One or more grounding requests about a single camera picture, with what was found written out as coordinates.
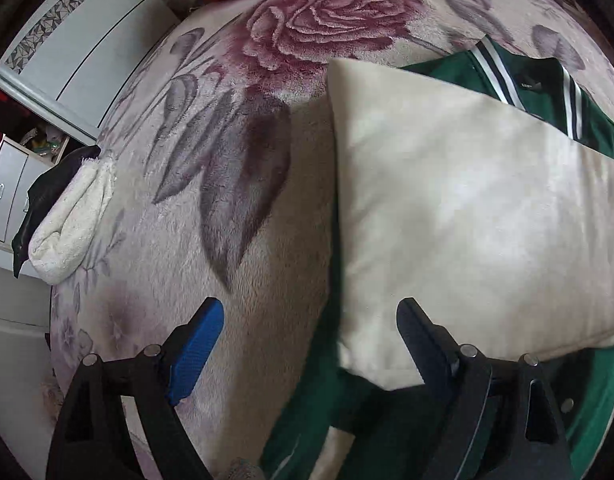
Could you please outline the green and cream varsity jacket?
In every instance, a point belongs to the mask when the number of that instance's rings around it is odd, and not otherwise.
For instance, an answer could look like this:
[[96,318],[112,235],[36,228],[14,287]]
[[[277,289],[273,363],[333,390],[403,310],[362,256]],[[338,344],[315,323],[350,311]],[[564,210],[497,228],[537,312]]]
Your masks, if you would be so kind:
[[418,301],[485,356],[543,363],[572,474],[614,424],[614,123],[554,58],[489,38],[335,60],[331,292],[261,456],[272,479],[407,479],[443,409],[397,330]]

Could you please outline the black garment on bed edge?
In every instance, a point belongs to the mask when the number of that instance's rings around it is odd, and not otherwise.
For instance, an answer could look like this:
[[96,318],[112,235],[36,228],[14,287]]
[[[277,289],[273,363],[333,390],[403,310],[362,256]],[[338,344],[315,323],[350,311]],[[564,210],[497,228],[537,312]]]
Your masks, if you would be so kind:
[[30,240],[42,220],[51,210],[61,194],[68,187],[85,159],[97,159],[101,152],[98,145],[83,146],[68,154],[62,162],[41,174],[27,191],[28,209],[19,231],[13,237],[11,247],[13,252],[12,273],[15,278],[20,276],[24,263],[28,260]]

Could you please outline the floral plush bed blanket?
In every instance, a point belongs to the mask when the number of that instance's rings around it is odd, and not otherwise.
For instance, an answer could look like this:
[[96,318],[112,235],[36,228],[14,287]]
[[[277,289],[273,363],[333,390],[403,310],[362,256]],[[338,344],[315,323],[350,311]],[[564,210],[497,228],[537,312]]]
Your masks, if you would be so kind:
[[552,0],[231,0],[203,6],[140,67],[100,136],[114,194],[53,288],[62,389],[90,353],[162,344],[207,297],[225,325],[177,406],[211,474],[271,479],[261,456],[331,292],[335,60],[403,68],[489,38],[554,58],[614,123],[614,68]]

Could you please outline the cream fleece folded garment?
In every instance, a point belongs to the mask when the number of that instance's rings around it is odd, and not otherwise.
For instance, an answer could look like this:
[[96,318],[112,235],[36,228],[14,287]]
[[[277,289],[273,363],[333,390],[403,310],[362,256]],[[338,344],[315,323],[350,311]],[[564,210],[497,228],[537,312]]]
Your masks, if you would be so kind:
[[116,160],[85,159],[30,238],[28,258],[38,278],[57,285],[83,262],[113,196]]

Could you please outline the white drawer unit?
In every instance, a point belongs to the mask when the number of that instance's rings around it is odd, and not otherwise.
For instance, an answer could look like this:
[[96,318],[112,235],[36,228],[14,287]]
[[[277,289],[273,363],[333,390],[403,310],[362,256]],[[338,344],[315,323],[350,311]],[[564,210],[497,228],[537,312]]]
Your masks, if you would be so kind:
[[78,143],[63,136],[57,154],[42,157],[4,136],[0,142],[0,250],[12,252],[11,242],[27,213],[27,191],[36,179]]

